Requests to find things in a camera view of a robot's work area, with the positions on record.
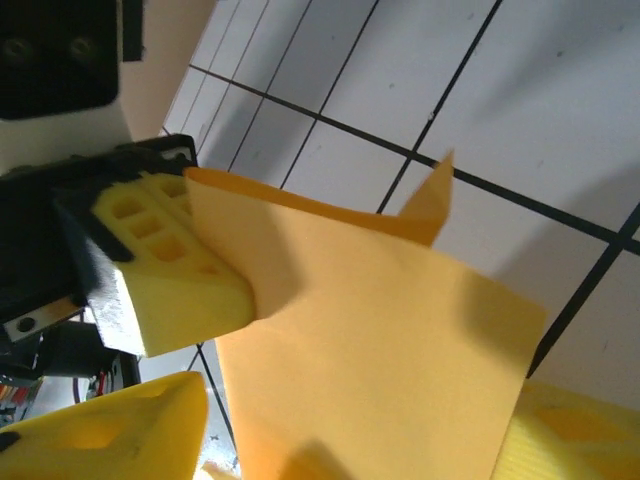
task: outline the white tiled wall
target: white tiled wall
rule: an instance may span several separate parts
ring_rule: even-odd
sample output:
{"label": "white tiled wall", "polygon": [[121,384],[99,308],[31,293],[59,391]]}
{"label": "white tiled wall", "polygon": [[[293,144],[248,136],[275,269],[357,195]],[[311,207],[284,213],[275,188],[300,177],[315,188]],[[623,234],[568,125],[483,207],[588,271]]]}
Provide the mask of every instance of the white tiled wall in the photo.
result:
{"label": "white tiled wall", "polygon": [[602,277],[535,375],[640,408],[640,259],[593,269],[640,224],[639,75],[636,0],[220,0],[165,127],[203,166],[387,214],[454,147],[435,247],[539,302],[547,326]]}
{"label": "white tiled wall", "polygon": [[140,380],[148,382],[171,373],[186,372],[197,352],[196,347],[186,347],[158,357],[142,358],[138,362]]}
{"label": "white tiled wall", "polygon": [[504,2],[420,149],[618,229],[640,201],[640,4]]}

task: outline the yellow plastic part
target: yellow plastic part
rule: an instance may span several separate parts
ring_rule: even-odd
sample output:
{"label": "yellow plastic part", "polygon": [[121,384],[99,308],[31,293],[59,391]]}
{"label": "yellow plastic part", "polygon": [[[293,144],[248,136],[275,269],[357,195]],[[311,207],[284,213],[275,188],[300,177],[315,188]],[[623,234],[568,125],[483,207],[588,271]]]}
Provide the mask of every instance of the yellow plastic part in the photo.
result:
{"label": "yellow plastic part", "polygon": [[207,419],[199,373],[178,373],[5,427],[8,480],[191,480]]}
{"label": "yellow plastic part", "polygon": [[[146,175],[115,185],[92,211],[135,256],[116,263],[140,329],[131,353],[160,355],[254,319],[249,284],[191,232],[182,177]],[[105,341],[122,349],[117,338]],[[131,345],[130,338],[126,344]]]}
{"label": "yellow plastic part", "polygon": [[640,412],[525,384],[493,480],[587,479],[640,479]]}

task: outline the cable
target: cable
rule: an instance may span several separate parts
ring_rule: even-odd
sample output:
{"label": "cable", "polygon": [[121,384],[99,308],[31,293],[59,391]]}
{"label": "cable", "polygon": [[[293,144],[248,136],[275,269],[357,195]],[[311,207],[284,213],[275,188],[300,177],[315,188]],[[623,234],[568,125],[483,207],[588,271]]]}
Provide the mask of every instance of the cable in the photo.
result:
{"label": "cable", "polygon": [[97,396],[103,395],[104,392],[104,372],[100,372],[100,384],[98,385]]}
{"label": "cable", "polygon": [[76,402],[76,405],[81,402],[80,400],[80,387],[78,386],[78,379],[74,378],[72,381],[73,387],[73,401]]}

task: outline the black grid line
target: black grid line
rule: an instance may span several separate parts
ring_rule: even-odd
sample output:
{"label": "black grid line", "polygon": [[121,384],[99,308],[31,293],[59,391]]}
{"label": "black grid line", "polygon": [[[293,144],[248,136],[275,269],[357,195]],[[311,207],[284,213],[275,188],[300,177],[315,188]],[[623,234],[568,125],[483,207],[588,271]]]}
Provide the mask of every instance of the black grid line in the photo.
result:
{"label": "black grid line", "polygon": [[[282,53],[282,56],[280,57],[280,60],[278,61],[278,65],[276,66],[276,69],[273,72],[273,75],[271,76],[271,79],[269,80],[269,83],[267,85],[267,88],[266,88],[265,92],[268,92],[271,89],[271,85],[273,85],[273,82],[276,79],[276,75],[278,75],[278,71],[280,70],[280,67],[282,66],[282,62],[284,61],[284,57],[287,56],[287,52],[289,51],[289,48],[291,48],[291,44],[293,43],[293,39],[296,38],[296,34],[298,33],[298,30],[300,29],[300,25],[302,24],[302,21],[304,20],[304,17],[307,15],[307,12],[309,11],[309,7],[311,6],[311,2],[313,2],[313,0],[309,0],[309,2],[307,3],[307,6],[305,7],[304,11],[302,12],[302,15],[300,16],[300,19],[298,20],[296,28],[294,29],[294,31],[293,31],[293,33],[291,35],[291,38],[289,39],[289,42],[287,43],[287,46],[285,47],[284,52]],[[258,116],[258,113],[260,112],[260,109],[262,108],[262,104],[263,103],[264,103],[264,97],[260,97],[260,102],[258,103],[258,108],[256,108],[255,112],[253,112],[253,117],[251,117],[251,121],[249,122],[249,126],[245,130],[244,135],[242,135],[242,139],[240,140],[238,148],[236,149],[236,153],[233,154],[233,158],[231,159],[231,163],[229,164],[229,167],[227,168],[227,172],[230,172],[231,169],[233,168],[233,164],[236,163],[236,158],[238,158],[238,154],[240,153],[240,150],[242,149],[242,146],[244,145],[245,140],[249,136],[249,132],[251,131],[251,127],[253,127],[253,123],[256,121],[256,117]]]}
{"label": "black grid line", "polygon": [[[433,158],[427,157],[426,155],[422,155],[418,152],[412,152],[411,150],[405,147],[402,147],[398,144],[395,144],[393,142],[390,142],[388,140],[385,140],[384,138],[377,137],[368,132],[352,127],[351,125],[344,124],[332,118],[326,117],[322,114],[314,112],[313,110],[309,110],[305,107],[295,105],[282,98],[276,97],[269,93],[262,92],[248,85],[244,85],[242,83],[236,82],[235,80],[232,80],[230,78],[227,78],[215,72],[209,72],[207,70],[196,67],[194,65],[192,65],[191,67],[197,70],[200,70],[201,72],[207,75],[211,75],[212,77],[215,77],[219,80],[227,82],[232,86],[238,87],[240,89],[243,89],[255,95],[264,97],[266,100],[270,100],[274,103],[290,108],[291,110],[294,110],[298,113],[311,117],[312,119],[317,120],[319,122],[335,127],[346,133],[350,133],[351,135],[354,135],[358,138],[371,142],[391,152],[397,153],[405,157],[409,157],[411,160],[414,160],[423,165],[427,165],[431,168],[434,168],[436,165],[438,165],[438,162]],[[614,232],[613,230],[597,225],[589,220],[585,220],[571,213],[565,212],[564,210],[561,210],[559,208],[552,207],[551,205],[543,203],[539,200],[535,200],[531,197],[527,197],[526,195],[522,195],[520,193],[514,192],[513,190],[509,190],[506,187],[500,186],[489,180],[480,178],[476,175],[473,175],[459,168],[454,168],[453,176],[460,181],[463,181],[477,188],[485,190],[493,195],[496,195],[512,203],[515,203],[523,208],[526,208],[527,210],[538,213],[551,220],[555,220],[563,225],[573,228],[574,230],[578,230],[579,232],[582,232],[586,235],[597,238],[598,240],[602,240],[603,242],[610,243],[614,241],[614,239],[616,238],[616,232]],[[637,240],[628,241],[625,243],[624,249],[631,253],[640,255],[640,242],[638,242]]]}
{"label": "black grid line", "polygon": [[[227,25],[224,27],[224,31],[222,32],[222,37],[220,37],[220,41],[218,42],[218,45],[216,46],[216,50],[215,52],[213,52],[213,57],[211,57],[211,61],[209,62],[209,70],[211,70],[213,68],[213,62],[216,60],[216,57],[218,56],[218,51],[220,51],[220,47],[222,46],[222,44],[224,43],[224,39],[227,36],[227,32],[229,31],[229,27],[231,26],[231,23],[233,22],[234,17],[236,16],[236,12],[238,11],[238,7],[240,6],[240,3],[242,3],[242,0],[238,0],[238,3],[236,3],[236,6],[233,9],[233,12],[231,12],[231,16],[229,17],[229,21],[227,22]],[[191,102],[191,106],[189,107],[189,111],[187,112],[187,114],[184,117],[184,121],[182,122],[182,126],[180,127],[180,131],[184,131],[184,127],[187,125],[187,122],[189,121],[189,117],[191,116],[191,112],[193,111],[193,107],[195,107],[196,105],[196,101],[198,100],[198,96],[200,95],[200,92],[202,91],[202,87],[204,85],[204,81],[207,77],[202,77],[202,81],[200,82],[200,86],[198,87],[198,92],[196,93],[196,95],[193,97],[193,101]]]}
{"label": "black grid line", "polygon": [[[342,62],[342,65],[340,66],[340,70],[338,71],[336,78],[333,80],[333,83],[331,84],[331,88],[329,89],[329,92],[327,92],[327,96],[322,102],[322,105],[320,105],[320,109],[318,110],[318,115],[322,115],[322,112],[324,111],[324,107],[326,107],[327,103],[329,103],[329,98],[331,98],[331,94],[333,94],[333,91],[335,90],[336,85],[338,84],[338,81],[340,80],[340,77],[344,72],[344,69],[347,67],[347,63],[349,63],[349,60],[351,59],[353,52],[358,46],[358,43],[360,42],[360,38],[362,37],[362,34],[364,33],[365,28],[367,28],[367,25],[369,24],[369,20],[371,20],[371,17],[373,16],[373,12],[375,12],[376,8],[378,7],[378,3],[380,3],[380,0],[375,0],[375,2],[373,2],[373,5],[371,6],[371,9],[369,10],[367,17],[364,19],[364,22],[362,22],[362,26],[360,27],[360,30],[358,31],[358,34],[356,35],[356,38],[354,39],[353,44],[349,49],[349,53],[345,57],[344,62]],[[307,142],[309,141],[309,137],[311,137],[311,133],[313,132],[314,128],[316,127],[316,124],[318,123],[318,118],[313,119],[313,123],[311,124],[311,127],[309,127],[309,131],[307,132],[304,139],[302,140],[302,144],[300,145],[300,148],[298,148],[298,151],[296,152],[296,156],[293,159],[293,162],[291,162],[291,165],[289,165],[289,170],[287,170],[287,174],[284,176],[284,179],[280,184],[281,189],[283,189],[284,186],[286,185],[287,180],[289,180],[289,176],[291,176],[291,172],[293,172],[293,169],[295,168],[296,163],[298,163],[298,159],[300,158],[300,155],[302,154],[304,147],[307,145]]]}
{"label": "black grid line", "polygon": [[533,375],[547,354],[551,351],[560,336],[564,333],[576,314],[580,311],[587,298],[598,286],[613,262],[622,253],[623,246],[640,227],[640,203],[636,206],[629,218],[622,225],[615,240],[602,253],[591,271],[587,274],[575,293],[571,296],[556,320],[551,324],[547,333],[542,337],[536,349],[528,376]]}
{"label": "black grid line", "polygon": [[640,255],[640,242],[632,238],[624,246],[624,249],[628,252],[635,253],[636,255]]}
{"label": "black grid line", "polygon": [[213,389],[213,394],[216,397],[216,403],[218,404],[218,408],[220,409],[220,414],[224,420],[224,424],[227,426],[227,431],[229,432],[229,436],[231,437],[231,442],[233,443],[234,448],[236,447],[236,439],[233,436],[233,429],[231,428],[231,422],[229,421],[229,415],[227,415],[227,411],[224,408],[224,404],[222,403],[222,397],[220,396],[220,392],[218,391],[218,386],[216,385],[215,380],[213,379],[213,375],[211,375],[211,370],[209,369],[209,363],[207,362],[204,353],[202,352],[202,344],[196,345],[198,349],[198,355],[200,355],[200,360],[202,360],[202,365],[204,366],[204,371],[209,378],[209,383],[211,384],[211,388]]}
{"label": "black grid line", "polygon": [[[493,4],[493,7],[491,7],[491,10],[487,14],[487,17],[484,19],[484,22],[482,22],[482,25],[480,26],[480,29],[478,30],[478,33],[476,33],[476,36],[473,38],[473,41],[469,45],[469,48],[467,49],[466,53],[462,57],[462,60],[460,61],[460,64],[458,65],[458,68],[456,68],[456,71],[453,73],[453,76],[451,77],[451,80],[449,80],[449,83],[447,84],[446,88],[444,89],[444,92],[443,92],[442,96],[440,97],[440,99],[438,100],[438,103],[436,104],[436,106],[433,109],[433,111],[429,114],[429,118],[427,119],[427,123],[425,124],[424,128],[420,132],[420,135],[418,135],[418,138],[417,138],[415,144],[413,145],[413,148],[411,149],[411,153],[415,154],[418,151],[418,149],[420,148],[420,146],[422,145],[422,142],[426,138],[427,133],[429,133],[429,130],[431,129],[431,126],[433,125],[433,122],[435,121],[436,117],[440,113],[440,110],[442,110],[442,107],[444,106],[445,102],[447,101],[447,98],[449,98],[449,95],[451,94],[451,91],[453,90],[453,87],[455,86],[455,84],[457,83],[458,79],[462,75],[462,72],[464,71],[465,67],[467,66],[467,63],[469,63],[469,59],[473,55],[473,52],[475,51],[475,49],[478,47],[478,45],[480,43],[480,40],[482,39],[482,37],[484,36],[485,32],[487,31],[487,28],[489,28],[489,25],[491,24],[491,21],[493,20],[493,17],[495,17],[496,13],[498,12],[498,9],[500,8],[500,5],[502,5],[502,0],[496,0],[496,2]],[[402,180],[402,177],[404,176],[405,172],[407,171],[407,168],[409,167],[410,163],[411,163],[411,157],[408,156],[405,159],[405,161],[402,164],[402,166],[400,167],[400,170],[398,171],[398,174],[395,176],[395,178],[391,182],[391,186],[387,190],[387,193],[385,194],[384,198],[382,199],[382,202],[380,202],[380,206],[378,207],[377,213],[382,213],[384,211],[385,207],[389,203],[389,200],[391,200],[391,197],[393,196],[393,192],[396,191],[396,188],[400,184],[400,181]]]}
{"label": "black grid line", "polygon": [[187,368],[187,370],[191,371],[191,369],[193,368],[193,364],[196,363],[197,359],[198,359],[198,347],[196,347],[196,353],[193,354],[193,358],[189,362],[189,367]]}
{"label": "black grid line", "polygon": [[[242,60],[244,60],[244,56],[247,54],[247,51],[249,50],[249,46],[251,45],[251,41],[253,40],[254,35],[256,34],[256,31],[258,30],[258,27],[260,26],[260,22],[262,21],[262,17],[264,17],[264,12],[267,11],[267,8],[269,7],[269,2],[271,0],[267,0],[264,4],[264,7],[262,8],[262,11],[260,12],[260,16],[258,17],[258,21],[256,22],[256,24],[253,26],[253,30],[251,31],[251,36],[249,36],[249,40],[247,41],[247,44],[244,47],[244,50],[242,51],[242,55],[240,55],[240,59],[238,60],[238,64],[236,65],[236,68],[233,70],[233,74],[231,75],[231,78],[235,78],[236,74],[238,73],[238,70],[240,69],[240,65],[242,65]],[[195,68],[196,70],[199,70],[201,72],[207,72],[207,70],[202,69],[202,68],[198,68],[195,65],[189,64],[190,67]],[[224,103],[225,99],[227,98],[227,95],[229,94],[229,88],[230,88],[230,84],[227,83],[227,87],[224,90],[224,93],[222,94],[222,98],[220,99],[220,103],[218,104],[218,107],[216,108],[216,112],[213,114],[213,118],[211,119],[211,121],[209,122],[209,126],[207,127],[207,133],[204,135],[204,138],[202,139],[202,143],[200,145],[196,146],[196,154],[200,154],[200,150],[202,150],[202,146],[205,144],[205,142],[207,141],[207,137],[209,136],[209,134],[211,133],[211,129],[213,128],[213,124],[216,121],[216,118],[218,117],[218,113],[220,113],[220,108],[222,108],[222,104]]]}

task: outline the yellow paper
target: yellow paper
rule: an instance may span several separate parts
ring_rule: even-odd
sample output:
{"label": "yellow paper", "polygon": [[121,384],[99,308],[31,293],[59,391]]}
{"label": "yellow paper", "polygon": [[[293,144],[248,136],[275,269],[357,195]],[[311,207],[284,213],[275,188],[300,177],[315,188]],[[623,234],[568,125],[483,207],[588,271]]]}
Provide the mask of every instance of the yellow paper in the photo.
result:
{"label": "yellow paper", "polygon": [[450,162],[400,218],[188,170],[261,319],[217,340],[243,478],[490,478],[544,314],[425,246]]}

